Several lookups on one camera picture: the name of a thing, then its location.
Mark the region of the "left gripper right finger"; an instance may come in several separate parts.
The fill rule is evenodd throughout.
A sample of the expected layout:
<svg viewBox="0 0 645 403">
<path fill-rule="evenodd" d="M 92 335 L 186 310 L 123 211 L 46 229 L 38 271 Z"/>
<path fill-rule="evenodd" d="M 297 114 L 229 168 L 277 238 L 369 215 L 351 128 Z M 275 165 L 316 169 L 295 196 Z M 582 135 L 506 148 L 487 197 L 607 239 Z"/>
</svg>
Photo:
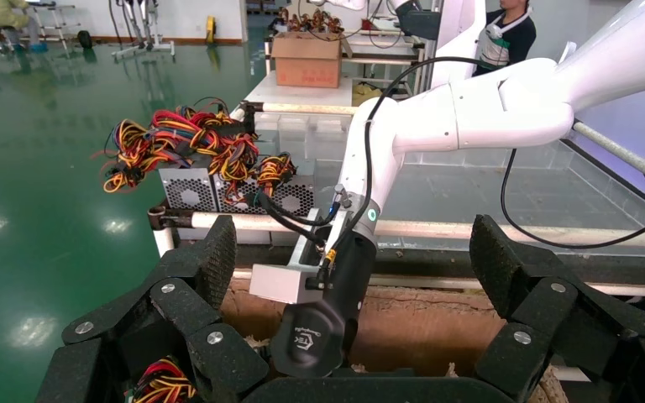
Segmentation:
<svg viewBox="0 0 645 403">
<path fill-rule="evenodd" d="M 645 402 L 645 311 L 582 281 L 550 250 L 509 239 L 475 218 L 472 270 L 504 326 L 475 376 L 525 402 L 553 357 L 612 385 L 614 402 Z"/>
</svg>

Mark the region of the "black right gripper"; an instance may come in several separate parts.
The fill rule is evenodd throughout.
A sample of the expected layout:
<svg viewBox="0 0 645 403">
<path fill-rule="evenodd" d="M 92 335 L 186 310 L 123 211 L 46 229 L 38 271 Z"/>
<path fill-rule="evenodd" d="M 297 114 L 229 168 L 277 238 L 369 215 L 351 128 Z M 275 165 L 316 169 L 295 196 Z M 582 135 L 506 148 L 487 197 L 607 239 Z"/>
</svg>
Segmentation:
<svg viewBox="0 0 645 403">
<path fill-rule="evenodd" d="M 352 232 L 339 245 L 322 298 L 284 309 L 270 345 L 278 372 L 297 378 L 324 377 L 346 362 L 376 254 L 375 242 Z"/>
</svg>

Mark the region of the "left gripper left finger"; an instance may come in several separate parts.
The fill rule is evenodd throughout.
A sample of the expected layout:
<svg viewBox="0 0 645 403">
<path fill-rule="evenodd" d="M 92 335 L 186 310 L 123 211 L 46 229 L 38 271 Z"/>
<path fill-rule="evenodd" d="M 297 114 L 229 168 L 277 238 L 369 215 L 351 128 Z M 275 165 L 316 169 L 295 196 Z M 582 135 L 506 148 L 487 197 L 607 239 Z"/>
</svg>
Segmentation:
<svg viewBox="0 0 645 403">
<path fill-rule="evenodd" d="M 64 329 L 37 401 L 244 401 L 269 365 L 220 311 L 235 257 L 229 216 L 166 252 L 141 285 Z"/>
</svg>

